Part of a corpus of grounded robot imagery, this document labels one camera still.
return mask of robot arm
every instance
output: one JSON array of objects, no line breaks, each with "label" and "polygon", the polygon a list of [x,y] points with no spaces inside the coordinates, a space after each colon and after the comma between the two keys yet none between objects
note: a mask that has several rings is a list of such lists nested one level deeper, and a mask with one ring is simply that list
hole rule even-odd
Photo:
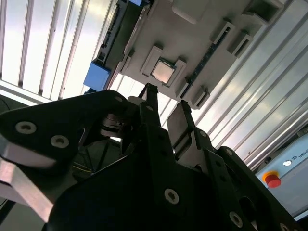
[{"label": "robot arm", "polygon": [[[302,230],[233,150],[213,148],[185,101],[169,133],[157,108],[147,84],[129,100],[106,90],[0,115],[1,195],[49,231]],[[123,157],[76,183],[78,150],[110,136]]]}]

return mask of red button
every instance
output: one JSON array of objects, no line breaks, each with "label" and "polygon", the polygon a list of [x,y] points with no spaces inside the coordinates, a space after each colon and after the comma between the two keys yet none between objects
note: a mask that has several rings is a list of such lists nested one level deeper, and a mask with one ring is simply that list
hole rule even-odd
[{"label": "red button", "polygon": [[265,182],[267,183],[269,188],[276,188],[281,185],[281,180],[275,174],[271,174],[265,177]]}]

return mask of emergency stop button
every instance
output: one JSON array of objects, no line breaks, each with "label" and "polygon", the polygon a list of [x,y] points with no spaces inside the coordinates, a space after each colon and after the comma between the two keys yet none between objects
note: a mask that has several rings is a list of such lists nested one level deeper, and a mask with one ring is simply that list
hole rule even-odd
[{"label": "emergency stop button", "polygon": [[266,182],[269,188],[276,188],[281,185],[281,179],[279,179],[279,173],[276,171],[265,173],[262,179]]}]

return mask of blue connector block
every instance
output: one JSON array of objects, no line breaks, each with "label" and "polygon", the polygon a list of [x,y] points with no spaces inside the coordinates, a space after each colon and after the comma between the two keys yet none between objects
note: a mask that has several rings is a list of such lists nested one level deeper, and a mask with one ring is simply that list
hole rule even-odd
[{"label": "blue connector block", "polygon": [[91,63],[83,84],[96,91],[101,91],[106,84],[109,74],[110,71],[97,66],[95,63]]},{"label": "blue connector block", "polygon": [[129,0],[129,1],[136,4],[137,6],[140,6],[142,2],[142,0]]}]

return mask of ribbed metal panel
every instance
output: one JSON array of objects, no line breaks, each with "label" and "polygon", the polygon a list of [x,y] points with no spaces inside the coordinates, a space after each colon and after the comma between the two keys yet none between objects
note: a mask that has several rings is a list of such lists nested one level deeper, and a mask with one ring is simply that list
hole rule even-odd
[{"label": "ribbed metal panel", "polygon": [[1,0],[0,88],[19,86],[41,102],[81,94],[116,2]]},{"label": "ribbed metal panel", "polygon": [[[253,167],[308,120],[307,51],[308,3],[294,0],[274,25],[260,29],[201,110],[193,111],[197,126],[215,147],[233,148]],[[127,79],[130,86],[135,80],[118,78],[122,80],[116,78],[112,88],[135,93]],[[176,102],[163,98],[159,110],[166,127]]]}]

